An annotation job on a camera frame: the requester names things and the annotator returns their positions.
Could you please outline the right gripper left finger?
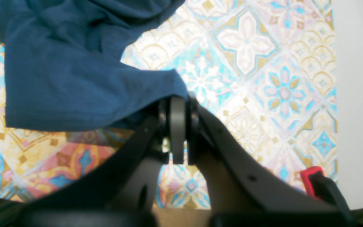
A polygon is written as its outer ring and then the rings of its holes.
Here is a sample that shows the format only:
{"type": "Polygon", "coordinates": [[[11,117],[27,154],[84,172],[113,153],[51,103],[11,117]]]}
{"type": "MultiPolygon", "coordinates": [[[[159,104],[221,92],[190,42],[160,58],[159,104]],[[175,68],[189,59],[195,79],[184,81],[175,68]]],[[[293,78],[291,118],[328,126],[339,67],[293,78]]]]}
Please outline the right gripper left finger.
{"type": "Polygon", "coordinates": [[[29,204],[19,227],[156,227],[151,213],[158,175],[172,157],[183,164],[186,102],[162,100],[133,136],[98,168],[29,204]]]}

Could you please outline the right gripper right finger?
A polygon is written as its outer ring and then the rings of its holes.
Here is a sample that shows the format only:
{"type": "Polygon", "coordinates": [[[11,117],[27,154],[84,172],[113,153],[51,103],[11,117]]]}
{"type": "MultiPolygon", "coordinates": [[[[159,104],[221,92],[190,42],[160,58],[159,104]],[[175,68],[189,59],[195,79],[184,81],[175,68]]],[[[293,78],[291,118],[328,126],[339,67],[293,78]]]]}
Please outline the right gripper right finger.
{"type": "Polygon", "coordinates": [[[193,93],[186,105],[188,164],[208,186],[211,227],[351,227],[341,211],[299,192],[255,161],[193,93]]]}

